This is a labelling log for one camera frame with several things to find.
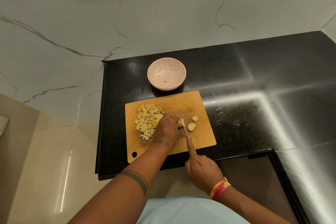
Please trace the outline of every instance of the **person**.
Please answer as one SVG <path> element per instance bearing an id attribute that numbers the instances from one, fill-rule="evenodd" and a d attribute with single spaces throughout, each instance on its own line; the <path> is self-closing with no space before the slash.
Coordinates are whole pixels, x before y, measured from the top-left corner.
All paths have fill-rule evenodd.
<path id="1" fill-rule="evenodd" d="M 188 176 L 200 190 L 208 195 L 214 193 L 212 198 L 216 197 L 216 200 L 205 197 L 148 200 L 153 180 L 177 139 L 177 130 L 181 126 L 178 120 L 176 116 L 165 114 L 148 149 L 88 201 L 69 223 L 289 224 L 229 186 L 217 164 L 196 153 L 189 136 L 190 158 L 185 163 Z"/>

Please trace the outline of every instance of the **person's right arm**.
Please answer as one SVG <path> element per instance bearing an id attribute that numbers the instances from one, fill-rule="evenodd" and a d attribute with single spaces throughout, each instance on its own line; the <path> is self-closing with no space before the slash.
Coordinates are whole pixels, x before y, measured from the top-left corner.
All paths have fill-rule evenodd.
<path id="1" fill-rule="evenodd" d="M 189 160 L 185 163 L 189 179 L 192 183 L 210 195 L 213 187 L 224 180 L 217 164 L 206 156 L 197 155 L 191 137 L 187 137 Z M 229 207 L 251 224 L 290 224 L 275 213 L 229 186 L 222 193 L 220 203 Z"/>

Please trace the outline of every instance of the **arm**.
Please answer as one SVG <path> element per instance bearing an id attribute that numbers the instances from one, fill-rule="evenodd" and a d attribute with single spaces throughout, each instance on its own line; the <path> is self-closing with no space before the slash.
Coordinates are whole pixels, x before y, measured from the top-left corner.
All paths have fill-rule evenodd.
<path id="1" fill-rule="evenodd" d="M 187 144 L 190 158 L 185 163 L 185 167 L 188 176 L 197 188 L 210 195 L 212 188 L 223 181 L 224 176 L 214 161 L 204 155 L 197 155 L 190 136 L 187 137 Z M 226 188 L 219 202 L 238 213 L 251 224 L 290 224 L 232 186 Z"/>
<path id="2" fill-rule="evenodd" d="M 170 114 L 163 116 L 149 148 L 98 192 L 69 223 L 135 224 L 145 207 L 153 180 L 177 139 L 178 120 Z"/>

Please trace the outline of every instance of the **hand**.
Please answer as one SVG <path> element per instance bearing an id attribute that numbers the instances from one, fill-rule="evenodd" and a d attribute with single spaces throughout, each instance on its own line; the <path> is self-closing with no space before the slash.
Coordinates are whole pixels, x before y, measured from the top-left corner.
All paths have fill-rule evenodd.
<path id="1" fill-rule="evenodd" d="M 185 168 L 191 182 L 200 190 L 210 195 L 213 187 L 224 180 L 224 176 L 217 164 L 205 155 L 197 155 L 190 136 L 187 136 L 189 160 Z"/>
<path id="2" fill-rule="evenodd" d="M 177 139 L 177 130 L 179 125 L 177 121 L 178 117 L 171 117 L 170 113 L 166 113 L 155 129 L 153 134 L 153 143 L 160 143 L 167 146 L 169 149 L 173 147 Z"/>

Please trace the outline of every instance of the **white object on floor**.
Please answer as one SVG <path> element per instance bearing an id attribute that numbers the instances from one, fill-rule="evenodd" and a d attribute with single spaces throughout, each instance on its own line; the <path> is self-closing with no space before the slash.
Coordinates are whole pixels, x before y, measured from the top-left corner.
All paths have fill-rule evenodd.
<path id="1" fill-rule="evenodd" d="M 3 135 L 3 132 L 5 131 L 8 120 L 9 120 L 8 118 L 0 116 L 0 136 Z"/>

